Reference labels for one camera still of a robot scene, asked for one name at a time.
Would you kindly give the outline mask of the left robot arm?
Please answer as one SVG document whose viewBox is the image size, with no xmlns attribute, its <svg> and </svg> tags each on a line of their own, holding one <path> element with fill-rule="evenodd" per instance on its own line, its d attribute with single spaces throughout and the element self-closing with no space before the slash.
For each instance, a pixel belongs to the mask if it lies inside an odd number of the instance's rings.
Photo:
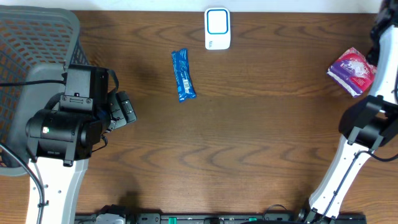
<svg viewBox="0 0 398 224">
<path fill-rule="evenodd" d="M 26 222 L 38 211 L 40 223 L 73 223 L 77 199 L 95 145 L 108 144 L 106 134 L 136 121 L 126 92 L 109 92 L 98 99 L 66 95 L 50 100 L 26 125 L 32 178 Z"/>
</svg>

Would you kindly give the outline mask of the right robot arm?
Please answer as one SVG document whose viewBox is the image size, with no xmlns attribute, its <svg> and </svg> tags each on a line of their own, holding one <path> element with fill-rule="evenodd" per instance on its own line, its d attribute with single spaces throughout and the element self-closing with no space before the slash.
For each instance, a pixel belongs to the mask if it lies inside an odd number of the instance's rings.
<svg viewBox="0 0 398 224">
<path fill-rule="evenodd" d="M 374 83 L 343 114 L 336 155 L 298 222 L 338 223 L 341 203 L 362 166 L 397 135 L 397 1 L 382 2 L 371 38 L 366 59 L 377 67 Z"/>
</svg>

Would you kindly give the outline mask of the blue Oreo cookie pack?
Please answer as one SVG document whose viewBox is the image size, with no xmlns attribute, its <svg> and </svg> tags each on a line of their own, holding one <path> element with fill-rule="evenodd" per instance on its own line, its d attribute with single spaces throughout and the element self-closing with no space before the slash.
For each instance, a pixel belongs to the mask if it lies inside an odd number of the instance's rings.
<svg viewBox="0 0 398 224">
<path fill-rule="evenodd" d="M 182 103 L 187 99 L 196 98 L 197 94 L 190 77 L 188 50 L 180 49 L 173 51 L 171 55 L 179 102 Z"/>
</svg>

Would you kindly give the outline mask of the pink purple liners pack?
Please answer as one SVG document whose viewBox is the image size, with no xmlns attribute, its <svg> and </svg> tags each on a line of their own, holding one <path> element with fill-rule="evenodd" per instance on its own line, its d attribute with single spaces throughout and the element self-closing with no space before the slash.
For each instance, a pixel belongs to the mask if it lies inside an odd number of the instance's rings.
<svg viewBox="0 0 398 224">
<path fill-rule="evenodd" d="M 372 85 L 376 71 L 376 66 L 368 63 L 362 53 L 351 47 L 330 65 L 326 74 L 356 98 Z"/>
</svg>

